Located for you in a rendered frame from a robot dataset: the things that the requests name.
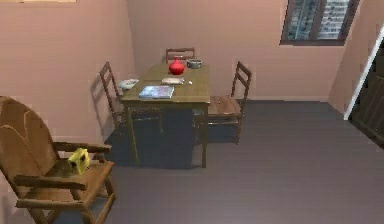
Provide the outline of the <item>brown wooden dining chair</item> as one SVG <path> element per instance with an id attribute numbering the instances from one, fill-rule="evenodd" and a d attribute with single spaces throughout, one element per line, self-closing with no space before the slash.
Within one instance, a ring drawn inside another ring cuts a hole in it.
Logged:
<path id="1" fill-rule="evenodd" d="M 113 124 L 115 128 L 119 128 L 120 125 L 126 121 L 123 104 L 121 103 L 123 91 L 119 90 L 109 61 L 106 61 L 102 66 L 99 72 L 99 77 L 107 98 Z M 133 108 L 131 111 L 131 116 L 133 121 L 157 120 L 159 123 L 159 130 L 160 132 L 163 132 L 163 116 L 160 109 L 152 107 Z"/>
<path id="2" fill-rule="evenodd" d="M 244 108 L 248 99 L 248 93 L 253 73 L 242 62 L 238 61 L 232 81 L 230 95 L 211 96 L 208 107 L 209 125 L 235 125 L 236 137 L 235 143 L 239 144 L 242 120 L 244 117 Z M 241 102 L 238 102 L 234 95 L 237 81 L 244 86 L 244 93 Z"/>
<path id="3" fill-rule="evenodd" d="M 170 62 L 173 62 L 175 58 L 178 58 L 179 60 L 195 59 L 195 48 L 167 48 L 165 52 L 165 62 L 169 64 Z"/>

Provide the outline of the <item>olive wooden dining table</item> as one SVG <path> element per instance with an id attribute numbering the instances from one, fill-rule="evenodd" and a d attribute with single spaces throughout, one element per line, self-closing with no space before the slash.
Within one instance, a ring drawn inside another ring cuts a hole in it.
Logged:
<path id="1" fill-rule="evenodd" d="M 121 103 L 125 112 L 125 124 L 131 142 L 131 153 L 134 160 L 139 163 L 139 155 L 136 145 L 135 131 L 131 118 L 133 108 L 156 107 L 159 109 L 198 109 L 202 111 L 202 167 L 207 165 L 207 130 L 208 130 L 208 107 L 210 105 L 209 66 L 203 65 L 200 69 L 186 68 L 182 77 L 185 79 L 183 85 L 176 85 L 170 99 L 142 99 L 139 93 L 147 85 L 160 85 L 163 78 L 170 77 L 167 64 L 152 66 L 140 81 L 121 97 Z"/>

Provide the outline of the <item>pale flat book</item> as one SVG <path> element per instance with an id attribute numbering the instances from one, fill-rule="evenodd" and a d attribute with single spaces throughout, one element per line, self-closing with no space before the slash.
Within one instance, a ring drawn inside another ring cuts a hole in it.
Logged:
<path id="1" fill-rule="evenodd" d="M 168 77 L 168 78 L 163 78 L 161 82 L 162 82 L 162 84 L 166 84 L 166 85 L 182 85 L 182 84 L 184 84 L 184 81 L 185 81 L 184 78 Z"/>

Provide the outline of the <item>blue book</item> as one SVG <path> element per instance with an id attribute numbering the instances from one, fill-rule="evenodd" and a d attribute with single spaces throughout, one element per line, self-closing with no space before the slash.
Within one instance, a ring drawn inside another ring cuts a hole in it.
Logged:
<path id="1" fill-rule="evenodd" d="M 159 85 L 159 86 L 145 86 L 139 93 L 140 98 L 151 99 L 168 99 L 171 98 L 174 92 L 173 86 Z"/>

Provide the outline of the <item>red round vase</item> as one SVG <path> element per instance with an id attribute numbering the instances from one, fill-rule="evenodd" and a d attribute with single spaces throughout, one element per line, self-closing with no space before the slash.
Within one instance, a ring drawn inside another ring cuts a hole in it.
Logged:
<path id="1" fill-rule="evenodd" d="M 184 69 L 185 66 L 178 57 L 169 65 L 169 72 L 173 75 L 181 75 Z"/>

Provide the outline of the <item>white plate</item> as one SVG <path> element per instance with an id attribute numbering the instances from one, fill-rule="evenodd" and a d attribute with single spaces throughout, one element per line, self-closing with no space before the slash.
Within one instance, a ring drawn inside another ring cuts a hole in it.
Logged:
<path id="1" fill-rule="evenodd" d="M 137 83 L 139 82 L 139 79 L 127 79 L 122 80 L 119 83 L 119 87 L 123 90 L 130 90 L 132 89 Z"/>

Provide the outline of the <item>yellow box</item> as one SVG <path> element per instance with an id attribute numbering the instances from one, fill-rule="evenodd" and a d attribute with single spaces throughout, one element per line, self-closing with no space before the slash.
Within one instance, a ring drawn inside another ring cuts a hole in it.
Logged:
<path id="1" fill-rule="evenodd" d="M 68 163 L 79 175 L 84 174 L 90 165 L 88 150 L 86 148 L 78 148 L 68 158 Z"/>

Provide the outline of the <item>dark framed window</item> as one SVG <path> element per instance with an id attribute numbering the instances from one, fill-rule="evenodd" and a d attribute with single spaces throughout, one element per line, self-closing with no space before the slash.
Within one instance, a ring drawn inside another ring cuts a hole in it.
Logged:
<path id="1" fill-rule="evenodd" d="M 287 0 L 281 45 L 343 46 L 360 0 Z"/>

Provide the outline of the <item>dark wooden door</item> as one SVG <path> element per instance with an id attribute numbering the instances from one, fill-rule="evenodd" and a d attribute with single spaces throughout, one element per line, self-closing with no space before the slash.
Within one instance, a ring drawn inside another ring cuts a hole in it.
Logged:
<path id="1" fill-rule="evenodd" d="M 384 40 L 378 48 L 349 121 L 384 150 Z"/>

